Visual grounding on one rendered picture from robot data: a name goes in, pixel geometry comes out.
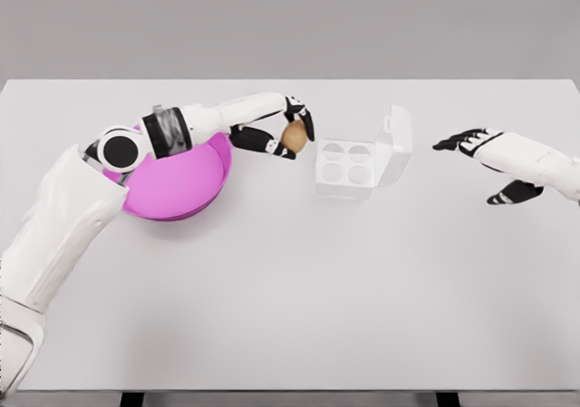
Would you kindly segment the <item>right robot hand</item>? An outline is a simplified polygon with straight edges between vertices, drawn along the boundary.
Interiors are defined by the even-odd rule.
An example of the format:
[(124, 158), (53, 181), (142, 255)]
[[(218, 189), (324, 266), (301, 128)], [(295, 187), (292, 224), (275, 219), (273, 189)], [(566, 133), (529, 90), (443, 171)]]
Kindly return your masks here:
[(458, 151), (512, 181), (487, 199), (489, 205), (521, 204), (540, 196), (546, 187), (561, 192), (563, 171), (573, 157), (554, 147), (511, 131), (476, 128), (434, 144), (436, 151)]

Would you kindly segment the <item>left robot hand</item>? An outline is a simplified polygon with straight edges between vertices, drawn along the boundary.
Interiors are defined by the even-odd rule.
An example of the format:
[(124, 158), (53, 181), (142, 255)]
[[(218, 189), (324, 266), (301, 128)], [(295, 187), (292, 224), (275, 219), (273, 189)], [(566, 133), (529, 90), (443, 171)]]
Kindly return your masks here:
[(281, 114), (288, 123), (299, 119), (309, 141), (315, 141), (311, 112), (293, 96), (279, 92), (252, 94), (216, 107), (231, 144), (241, 150), (267, 153), (294, 160), (296, 152), (269, 132), (250, 127), (249, 124)]

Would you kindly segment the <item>brown egg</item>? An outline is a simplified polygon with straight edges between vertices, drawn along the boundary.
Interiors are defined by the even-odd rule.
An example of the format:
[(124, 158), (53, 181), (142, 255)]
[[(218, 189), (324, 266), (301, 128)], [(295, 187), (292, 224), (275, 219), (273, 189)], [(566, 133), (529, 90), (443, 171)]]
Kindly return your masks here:
[(282, 133), (281, 142), (289, 150), (300, 152), (308, 142), (305, 124), (301, 120), (288, 123)]

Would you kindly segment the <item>clear plastic egg box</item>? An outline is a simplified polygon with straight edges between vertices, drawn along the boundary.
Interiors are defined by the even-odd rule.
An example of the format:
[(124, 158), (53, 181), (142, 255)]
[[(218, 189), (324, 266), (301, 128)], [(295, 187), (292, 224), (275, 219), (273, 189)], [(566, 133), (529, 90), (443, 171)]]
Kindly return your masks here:
[(373, 142), (318, 141), (315, 193), (320, 197), (369, 199), (377, 188), (397, 183), (413, 153), (411, 115), (392, 105)]

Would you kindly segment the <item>pink bowl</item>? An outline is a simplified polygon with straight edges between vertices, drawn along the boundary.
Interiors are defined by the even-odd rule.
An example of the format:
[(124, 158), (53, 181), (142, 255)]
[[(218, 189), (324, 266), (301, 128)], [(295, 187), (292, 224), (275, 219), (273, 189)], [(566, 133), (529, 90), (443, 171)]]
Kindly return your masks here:
[(103, 174), (128, 189), (125, 212), (174, 221), (214, 201), (227, 181), (232, 152), (223, 134), (196, 145), (185, 129), (143, 121), (107, 131), (98, 141), (97, 158)]

